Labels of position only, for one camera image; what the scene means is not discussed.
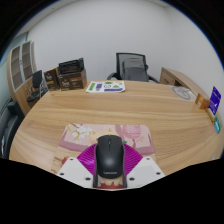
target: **wooden desk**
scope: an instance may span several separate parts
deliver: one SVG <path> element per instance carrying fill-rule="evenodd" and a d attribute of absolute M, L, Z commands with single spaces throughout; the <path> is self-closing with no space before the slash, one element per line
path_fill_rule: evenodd
<path fill-rule="evenodd" d="M 165 175 L 220 157 L 223 129 L 217 134 L 206 112 L 194 102 L 176 96 L 167 85 L 125 81 L 125 86 L 122 93 L 46 93 L 18 129 L 10 160 L 52 172 L 55 151 L 69 123 L 148 126 L 157 164 Z"/>

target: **black office chair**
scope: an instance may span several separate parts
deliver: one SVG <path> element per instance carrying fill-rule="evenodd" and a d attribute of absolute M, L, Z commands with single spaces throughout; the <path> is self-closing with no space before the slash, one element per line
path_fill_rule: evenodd
<path fill-rule="evenodd" d="M 42 70 L 39 70 L 33 73 L 33 85 L 29 89 L 30 96 L 27 98 L 27 102 L 30 103 L 36 100 L 38 97 L 41 98 L 46 93 L 46 90 L 43 88 L 43 77 Z"/>
<path fill-rule="evenodd" d="M 148 82 L 152 80 L 159 83 L 155 78 L 147 74 L 148 65 L 145 55 L 133 53 L 116 53 L 117 72 L 110 74 L 107 80 L 116 78 L 118 80 L 133 80 Z"/>
<path fill-rule="evenodd" d="M 0 116 L 0 158 L 9 159 L 13 138 L 24 119 L 17 101 L 8 103 Z"/>

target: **computer mouse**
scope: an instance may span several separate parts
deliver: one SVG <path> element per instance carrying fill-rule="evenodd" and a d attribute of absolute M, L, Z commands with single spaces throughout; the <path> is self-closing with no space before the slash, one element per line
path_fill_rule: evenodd
<path fill-rule="evenodd" d="M 115 179 L 124 174 L 124 146 L 121 137 L 104 135 L 98 138 L 95 147 L 95 166 L 95 187 L 98 175 L 106 179 Z"/>

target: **document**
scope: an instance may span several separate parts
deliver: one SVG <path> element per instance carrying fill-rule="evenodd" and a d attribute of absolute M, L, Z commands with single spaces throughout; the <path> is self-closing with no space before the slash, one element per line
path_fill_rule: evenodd
<path fill-rule="evenodd" d="M 124 81 L 91 81 L 86 89 L 87 93 L 116 93 L 125 91 Z"/>

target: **white wall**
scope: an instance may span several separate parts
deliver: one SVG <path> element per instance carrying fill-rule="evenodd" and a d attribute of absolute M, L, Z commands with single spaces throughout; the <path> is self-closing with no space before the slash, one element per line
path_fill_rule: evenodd
<path fill-rule="evenodd" d="M 222 64 L 202 31 L 181 12 L 167 8 L 168 18 L 172 24 L 174 57 L 170 64 L 172 69 L 180 71 L 197 83 L 208 96 L 215 86 L 224 98 L 224 72 Z M 224 99 L 219 109 L 224 121 Z"/>
<path fill-rule="evenodd" d="M 29 32 L 37 69 L 84 58 L 88 80 L 116 71 L 116 52 L 146 55 L 148 73 L 159 80 L 170 58 L 165 8 L 144 0 L 82 0 L 65 6 Z"/>

